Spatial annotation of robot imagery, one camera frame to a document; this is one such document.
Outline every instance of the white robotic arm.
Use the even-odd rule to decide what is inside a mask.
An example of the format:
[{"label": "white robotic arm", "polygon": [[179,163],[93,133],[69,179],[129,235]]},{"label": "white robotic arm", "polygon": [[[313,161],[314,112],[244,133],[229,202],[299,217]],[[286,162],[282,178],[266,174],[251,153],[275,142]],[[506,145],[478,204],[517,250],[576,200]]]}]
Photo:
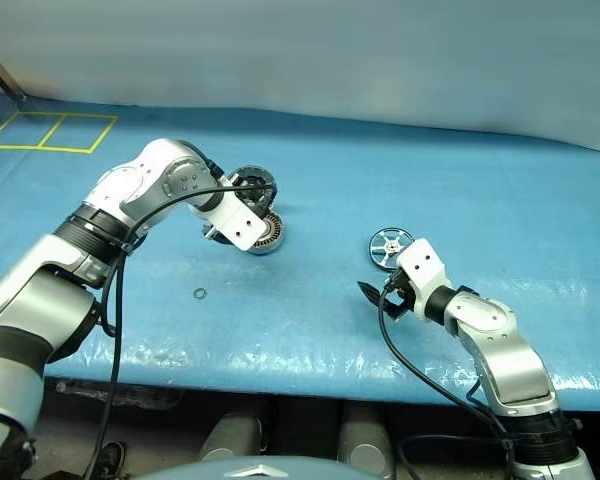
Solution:
[{"label": "white robotic arm", "polygon": [[[425,239],[408,245],[385,292],[400,305],[382,305],[394,319],[407,311],[445,327],[472,355],[489,408],[513,441],[514,475],[525,480],[591,480],[584,452],[573,438],[542,360],[520,336],[516,317],[502,302],[467,287],[453,289],[440,258]],[[376,306],[380,292],[359,283]]]},{"label": "white robotic arm", "polygon": [[[135,160],[104,174],[80,207],[0,281],[0,478],[19,475],[31,460],[29,438],[42,401],[44,366],[75,352],[100,316],[84,286],[102,287],[121,251],[173,208],[147,219],[157,207],[230,186],[194,146],[154,140]],[[185,201],[241,250],[267,230],[232,191]],[[132,231],[137,233],[129,239]]]}]

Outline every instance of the gray floor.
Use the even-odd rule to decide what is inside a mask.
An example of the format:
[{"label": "gray floor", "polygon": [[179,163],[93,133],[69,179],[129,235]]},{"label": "gray floor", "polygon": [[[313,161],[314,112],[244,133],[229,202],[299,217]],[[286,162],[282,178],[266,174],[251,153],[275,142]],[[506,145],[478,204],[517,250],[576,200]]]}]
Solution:
[{"label": "gray floor", "polygon": [[[248,399],[245,395],[187,392],[168,411],[116,407],[107,438],[127,444],[123,473],[130,477],[193,462],[215,422]],[[335,458],[341,402],[285,397],[273,401],[277,421],[268,453]],[[37,480],[58,470],[81,474],[91,455],[102,405],[99,400],[47,389],[37,426],[39,460],[27,478]],[[453,409],[381,408],[393,437],[424,432],[475,434],[479,428]],[[502,478],[497,451],[437,444],[414,447],[408,456],[423,480]],[[401,466],[398,479],[410,479]]]}]

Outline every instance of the metal wheel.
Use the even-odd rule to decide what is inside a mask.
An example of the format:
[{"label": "metal wheel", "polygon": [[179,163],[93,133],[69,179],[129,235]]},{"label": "metal wheel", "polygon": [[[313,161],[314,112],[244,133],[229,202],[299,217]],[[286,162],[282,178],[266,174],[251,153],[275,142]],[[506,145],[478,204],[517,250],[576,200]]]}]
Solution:
[{"label": "metal wheel", "polygon": [[414,241],[411,234],[400,228],[384,228],[369,241],[371,261],[382,270],[398,268],[396,260],[402,250]]}]

